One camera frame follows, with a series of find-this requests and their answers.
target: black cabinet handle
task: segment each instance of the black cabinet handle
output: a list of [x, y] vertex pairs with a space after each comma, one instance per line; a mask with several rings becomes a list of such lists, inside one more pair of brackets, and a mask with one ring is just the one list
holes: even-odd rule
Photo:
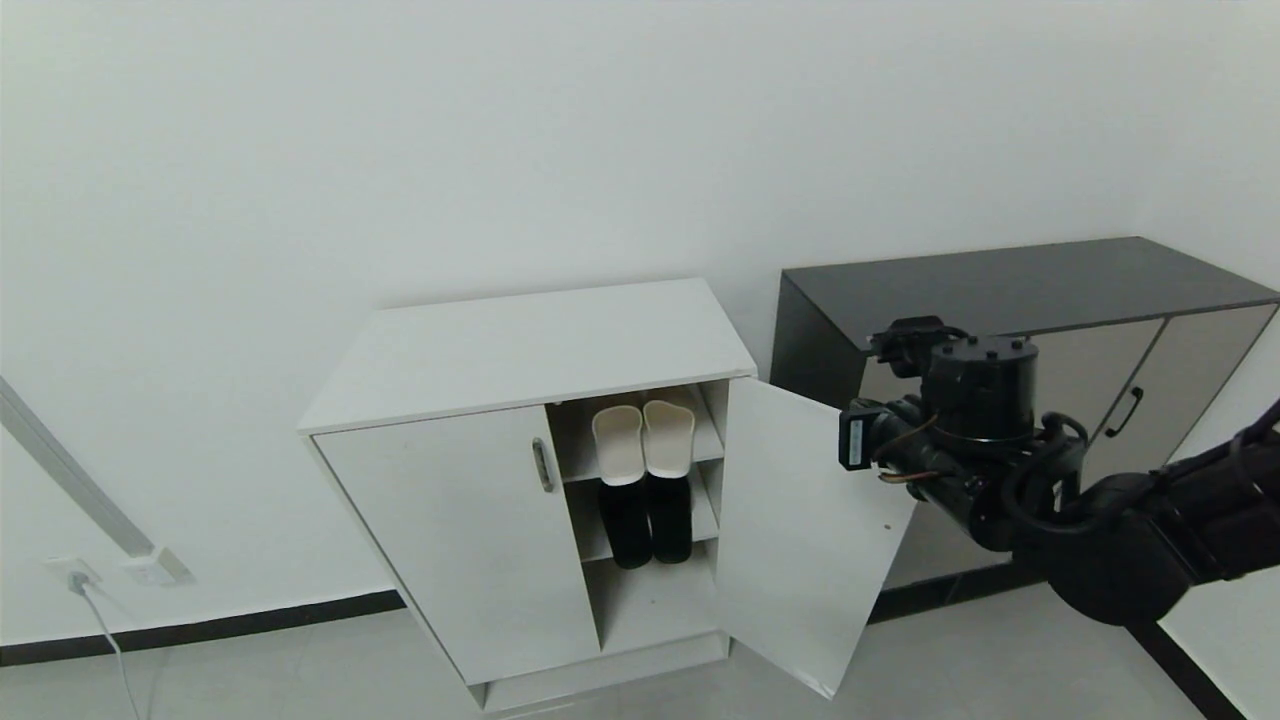
[[1133, 420], [1133, 414], [1138, 410], [1138, 405], [1142, 402], [1142, 396], [1146, 393], [1142, 392], [1140, 387], [1134, 387], [1129, 389], [1129, 395], [1133, 396], [1133, 407], [1130, 407], [1129, 414], [1124, 416], [1124, 421], [1120, 423], [1119, 428], [1107, 428], [1107, 430], [1102, 434], [1107, 437], [1116, 437], [1121, 430], [1124, 430], [1125, 425], [1129, 424], [1129, 420]]

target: cabinet top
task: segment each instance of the cabinet top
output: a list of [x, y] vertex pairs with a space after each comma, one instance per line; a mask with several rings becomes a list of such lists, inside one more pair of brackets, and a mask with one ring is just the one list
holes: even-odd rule
[[782, 272], [856, 347], [899, 318], [975, 334], [1065, 331], [1280, 301], [1280, 293], [1142, 237]]
[[374, 313], [298, 424], [316, 434], [755, 374], [701, 278]]

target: power cord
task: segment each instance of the power cord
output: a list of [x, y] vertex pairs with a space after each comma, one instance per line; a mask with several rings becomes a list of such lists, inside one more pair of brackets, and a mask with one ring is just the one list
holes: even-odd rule
[[106, 642], [115, 651], [115, 660], [120, 665], [120, 679], [124, 680], [124, 694], [128, 696], [129, 707], [133, 708], [133, 719], [142, 720], [142, 715], [138, 712], [138, 703], [133, 701], [133, 689], [129, 688], [129, 674], [124, 670], [124, 653], [120, 652], [120, 644], [115, 642], [115, 637], [106, 629], [106, 623], [102, 620], [102, 614], [97, 611], [97, 606], [93, 605], [93, 598], [84, 591], [84, 585], [88, 584], [92, 584], [92, 580], [84, 573], [72, 573], [67, 577], [67, 588], [84, 598], [88, 609], [93, 611], [93, 618], [97, 620], [97, 626], [101, 628], [102, 635], [106, 637]]

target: wall socket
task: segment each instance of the wall socket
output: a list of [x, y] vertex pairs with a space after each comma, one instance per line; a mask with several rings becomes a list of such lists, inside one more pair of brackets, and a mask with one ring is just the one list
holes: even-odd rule
[[88, 577], [91, 584], [97, 584], [102, 582], [102, 578], [88, 566], [79, 557], [50, 557], [44, 561], [44, 566], [49, 568], [49, 571], [58, 577], [58, 582], [67, 584], [67, 578], [72, 573], [84, 573]]
[[134, 557], [120, 562], [133, 582], [148, 587], [186, 585], [196, 582], [191, 570], [168, 547], [157, 548], [148, 557]]

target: metal handle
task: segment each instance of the metal handle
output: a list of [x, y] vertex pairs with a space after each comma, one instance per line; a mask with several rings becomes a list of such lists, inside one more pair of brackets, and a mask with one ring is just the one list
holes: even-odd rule
[[1130, 407], [1129, 409], [1129, 414], [1124, 416], [1124, 421], [1120, 423], [1119, 428], [1107, 428], [1106, 432], [1102, 433], [1102, 434], [1105, 434], [1107, 437], [1116, 437], [1117, 434], [1120, 434], [1120, 430], [1123, 430], [1125, 428], [1125, 425], [1129, 424], [1129, 420], [1133, 420], [1133, 414], [1134, 414], [1134, 411], [1138, 410], [1138, 405], [1142, 402], [1142, 396], [1144, 393], [1142, 392], [1140, 387], [1134, 387], [1134, 388], [1129, 389], [1129, 395], [1133, 396], [1133, 407]]
[[547, 471], [547, 445], [543, 443], [543, 438], [534, 438], [534, 465], [538, 465], [538, 479], [543, 480], [543, 489], [556, 492], [556, 484]]

